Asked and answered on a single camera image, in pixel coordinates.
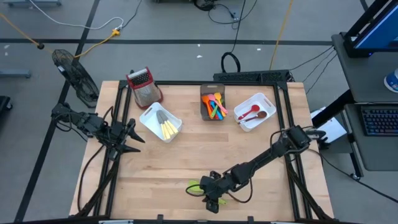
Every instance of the keyboard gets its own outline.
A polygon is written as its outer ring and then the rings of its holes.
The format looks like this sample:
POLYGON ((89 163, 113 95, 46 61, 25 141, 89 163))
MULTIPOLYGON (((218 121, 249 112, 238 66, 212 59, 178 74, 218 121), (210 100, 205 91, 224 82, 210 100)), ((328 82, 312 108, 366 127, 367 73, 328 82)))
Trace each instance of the keyboard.
POLYGON ((397 106, 361 106, 362 124, 367 136, 398 136, 397 106))
POLYGON ((271 71, 256 71, 256 72, 231 72, 231 73, 216 73, 213 75, 216 82, 222 81, 236 81, 236 82, 289 82, 292 79, 288 70, 271 70, 271 71))

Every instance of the desk fan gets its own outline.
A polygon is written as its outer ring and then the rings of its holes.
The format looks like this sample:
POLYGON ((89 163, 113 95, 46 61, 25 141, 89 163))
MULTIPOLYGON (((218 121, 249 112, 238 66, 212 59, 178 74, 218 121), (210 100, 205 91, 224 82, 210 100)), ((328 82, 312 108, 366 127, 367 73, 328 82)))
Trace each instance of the desk fan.
POLYGON ((73 55, 67 50, 54 50, 52 60, 61 74, 76 90, 76 96, 87 107, 94 108, 100 92, 85 68, 77 60, 74 60, 73 55))

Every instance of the cheese grater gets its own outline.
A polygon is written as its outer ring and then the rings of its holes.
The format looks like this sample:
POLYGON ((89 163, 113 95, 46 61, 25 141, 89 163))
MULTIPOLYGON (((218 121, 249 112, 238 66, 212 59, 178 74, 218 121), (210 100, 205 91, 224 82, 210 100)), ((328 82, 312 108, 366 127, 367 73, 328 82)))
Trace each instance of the cheese grater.
POLYGON ((161 90, 155 86, 154 79, 148 67, 126 75, 127 82, 132 88, 134 98, 136 99, 137 106, 141 109, 148 108, 155 102, 163 100, 161 90))

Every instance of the yellow cable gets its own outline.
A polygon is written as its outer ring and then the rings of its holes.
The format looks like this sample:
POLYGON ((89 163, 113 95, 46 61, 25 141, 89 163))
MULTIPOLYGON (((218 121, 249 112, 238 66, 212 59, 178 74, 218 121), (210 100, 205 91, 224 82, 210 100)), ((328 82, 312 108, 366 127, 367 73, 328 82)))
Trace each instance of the yellow cable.
MULTIPOLYGON (((0 13, 0 16, 8 23, 10 26, 12 26, 18 33, 23 35, 26 39, 30 40, 34 45, 39 46, 40 44, 34 41, 32 38, 30 38, 28 35, 26 35, 22 30, 20 30, 17 26, 15 26, 10 20, 7 19, 7 17, 3 14, 0 13)), ((50 54, 52 54, 52 50, 48 48, 44 48, 46 51, 48 51, 50 54)))
MULTIPOLYGON (((40 44, 36 41, 34 41, 32 38, 30 38, 28 35, 26 35, 22 30, 20 30, 17 26, 15 26, 10 20, 7 19, 7 17, 3 14, 0 13, 0 16, 8 23, 10 24, 10 26, 12 26, 16 31, 18 31, 21 35, 23 35, 26 39, 30 40, 34 45, 39 46, 40 44)), ((88 50, 86 50, 85 52, 81 53, 80 55, 76 55, 74 56, 75 58, 81 57, 85 54, 87 54, 89 51, 93 50, 93 48, 107 42, 110 38, 116 36, 116 35, 120 35, 120 31, 113 29, 112 30, 112 34, 107 38, 104 39, 103 41, 101 41, 98 44, 93 45, 92 47, 90 47, 88 50)), ((49 52, 50 54, 52 54, 53 50, 50 50, 48 47, 45 47, 44 50, 46 50, 47 52, 49 52)))
POLYGON ((90 47, 88 50, 86 50, 85 52, 81 53, 80 55, 76 55, 76 56, 74 56, 74 57, 75 57, 75 58, 78 58, 78 57, 81 57, 81 56, 87 54, 89 51, 93 50, 93 48, 95 48, 95 47, 97 47, 97 46, 99 46, 99 45, 101 45, 101 44, 107 42, 110 38, 112 38, 112 37, 114 37, 114 36, 116 36, 116 35, 120 35, 120 32, 119 32, 118 30, 116 30, 116 29, 113 29, 113 30, 112 30, 112 34, 111 34, 107 39, 104 39, 104 40, 101 41, 100 43, 91 46, 91 47, 90 47))
POLYGON ((276 55, 276 50, 278 49, 279 40, 280 40, 280 38, 282 37, 282 34, 284 33, 284 29, 285 29, 285 25, 286 25, 287 18, 289 18, 290 11, 292 10, 292 4, 293 4, 293 0, 290 0, 289 8, 288 8, 287 11, 286 11, 286 15, 285 15, 285 18, 284 18, 284 22, 282 23, 282 27, 280 28, 280 32, 279 32, 279 35, 278 35, 278 39, 276 40, 274 53, 272 54, 271 63, 269 64, 269 70, 272 69, 272 63, 274 63, 274 57, 275 57, 275 55, 276 55))

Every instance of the concrete floor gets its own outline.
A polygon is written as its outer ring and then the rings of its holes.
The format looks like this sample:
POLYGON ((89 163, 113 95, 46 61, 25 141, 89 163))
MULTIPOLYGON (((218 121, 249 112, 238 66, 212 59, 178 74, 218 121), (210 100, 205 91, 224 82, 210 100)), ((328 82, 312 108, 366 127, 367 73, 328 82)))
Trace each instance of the concrete floor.
MULTIPOLYGON (((239 9, 241 2, 220 1, 239 9)), ((247 0, 248 11, 254 0, 247 0)), ((45 11, 62 22, 85 24, 94 0, 63 1, 62 7, 44 7, 45 11)), ((93 26, 103 24, 114 16, 129 18, 138 1, 101 0, 93 26)), ((252 14, 242 22, 239 39, 276 40, 289 0, 259 1, 252 14)), ((59 26, 35 9, 8 8, 0 4, 4 13, 27 34, 41 39, 80 39, 83 29, 59 26)), ((330 41, 332 34, 347 31, 363 13, 360 0, 307 0, 294 2, 282 40, 330 41)), ((211 12, 215 19, 228 21, 222 8, 211 12)), ((89 39, 104 39, 113 21, 101 30, 91 30, 89 39)), ((235 31, 230 25, 212 23, 205 12, 189 2, 166 1, 155 4, 143 0, 137 17, 123 30, 124 40, 231 40, 235 31)), ((8 114, 0 132, 0 223, 14 220, 19 203, 29 181, 33 166, 50 123, 50 110, 58 101, 64 79, 53 65, 50 55, 32 44, 10 44, 4 39, 22 37, 4 21, 0 22, 0 68, 28 68, 30 79, 0 79, 0 95, 12 98, 14 109, 8 114)), ((292 68, 308 60, 327 46, 281 45, 273 69, 292 68)), ((86 50, 92 44, 85 44, 86 50)), ((66 49, 75 53, 77 44, 46 44, 50 49, 66 49)), ((130 69, 148 66, 158 80, 212 80, 221 71, 220 57, 231 49, 229 44, 105 44, 94 49, 80 62, 100 86, 103 80, 119 80, 130 69)), ((242 71, 267 70, 273 45, 237 45, 236 54, 242 71)), ((296 81, 302 81, 320 60, 294 70, 296 81)), ((233 71, 232 61, 226 67, 233 71)), ((320 66, 305 82, 310 88, 320 66)), ((329 64, 318 83, 308 94, 311 110, 326 106, 348 89, 337 58, 329 64)), ((74 110, 87 111, 70 90, 67 96, 74 110)), ((45 160, 42 173, 30 201, 25 220, 66 217, 72 202, 78 172, 83 158, 83 142, 76 134, 56 131, 45 160)), ((347 154, 333 153, 335 148, 349 148, 344 139, 324 152, 335 165, 351 173, 353 167, 347 154)), ((398 205, 384 199, 325 164, 324 171, 330 191, 335 217, 347 222, 396 223, 398 205)), ((363 182, 395 198, 398 197, 398 172, 366 172, 363 182)))

